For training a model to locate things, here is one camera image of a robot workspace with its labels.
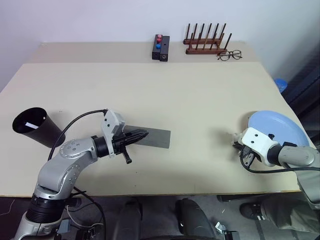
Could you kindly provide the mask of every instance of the table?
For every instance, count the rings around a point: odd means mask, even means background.
[[[20,112],[44,108],[63,129],[76,116],[109,108],[126,124],[171,131],[170,148],[127,147],[103,157],[76,186],[92,196],[247,194],[298,191],[293,172],[253,174],[226,133],[242,132],[255,111],[284,114],[299,126],[277,86],[243,42],[243,58],[185,55],[170,43],[169,62],[151,60],[152,43],[44,43],[0,93],[0,195],[29,197],[50,149],[12,130]],[[101,136],[101,114],[75,123],[66,139]],[[253,168],[268,169],[256,163]]]

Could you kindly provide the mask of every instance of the gray floor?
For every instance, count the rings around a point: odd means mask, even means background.
[[[238,231],[241,240],[314,240],[317,235],[308,232],[296,232],[291,230],[280,230],[269,221],[260,221],[261,231],[253,220],[242,217],[239,213],[239,206],[248,200],[236,200],[232,202],[219,202],[214,195],[208,196],[141,196],[138,200],[143,205],[143,220],[141,222],[142,238],[161,235],[180,235],[174,209],[178,199],[188,197],[197,202],[215,225],[218,221],[230,231]],[[97,202],[104,209],[107,220],[107,232],[111,237],[114,226],[118,219],[123,205],[131,199],[130,197],[96,197]],[[0,214],[6,212],[12,202],[12,198],[0,198]],[[11,212],[0,216],[0,240],[7,240],[13,237],[20,221],[20,217],[29,205],[28,198],[16,198]],[[94,205],[90,205],[79,212],[71,213],[75,220],[83,225],[96,223],[100,219],[99,211]],[[71,227],[71,232],[64,234],[63,239],[73,240],[77,229]]]

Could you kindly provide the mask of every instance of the silver robotic arm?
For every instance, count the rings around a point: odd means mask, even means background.
[[[61,146],[58,154],[41,168],[29,209],[22,216],[13,240],[48,235],[54,239],[77,178],[98,158],[123,154],[127,164],[131,163],[126,146],[144,138],[148,132],[138,129],[124,133],[124,126],[123,118],[108,110],[101,124],[102,137],[73,139]]]
[[[286,169],[305,168],[295,170],[297,182],[307,198],[311,208],[320,209],[320,154],[317,149],[309,146],[296,146],[285,142],[281,146],[273,140],[274,135],[265,135],[249,127],[243,133],[233,136],[233,146],[240,150],[241,162],[249,170],[254,158],[263,164],[273,167],[282,166]],[[267,173],[266,171],[251,170],[253,173]]]

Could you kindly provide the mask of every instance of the wooden rack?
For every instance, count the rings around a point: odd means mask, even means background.
[[[205,24],[203,23],[202,27],[201,27],[201,31],[198,35],[198,38],[195,38],[195,36],[197,34],[197,26],[198,26],[198,24],[196,23],[194,26],[194,31],[193,31],[193,33],[191,33],[191,37],[188,38],[189,31],[190,31],[190,23],[189,23],[187,31],[186,31],[186,37],[183,40],[183,44],[189,45],[189,47],[185,50],[185,53],[186,54],[216,54],[216,55],[218,55],[220,53],[227,51],[227,46],[230,41],[232,33],[230,33],[224,48],[220,48],[222,39],[225,36],[224,31],[225,31],[226,25],[227,25],[226,23],[223,25],[220,36],[219,36],[219,38],[217,38],[217,31],[219,28],[219,23],[216,25],[212,37],[209,37],[211,26],[212,26],[212,23],[210,23],[210,26],[208,28],[206,35],[205,35],[205,38],[202,38],[202,35],[204,32],[204,27],[205,27]]]

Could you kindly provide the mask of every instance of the blue plate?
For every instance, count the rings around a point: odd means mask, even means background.
[[[248,127],[255,128],[265,135],[273,134],[274,141],[298,146],[309,146],[304,131],[290,118],[275,111],[257,111],[249,118]]]

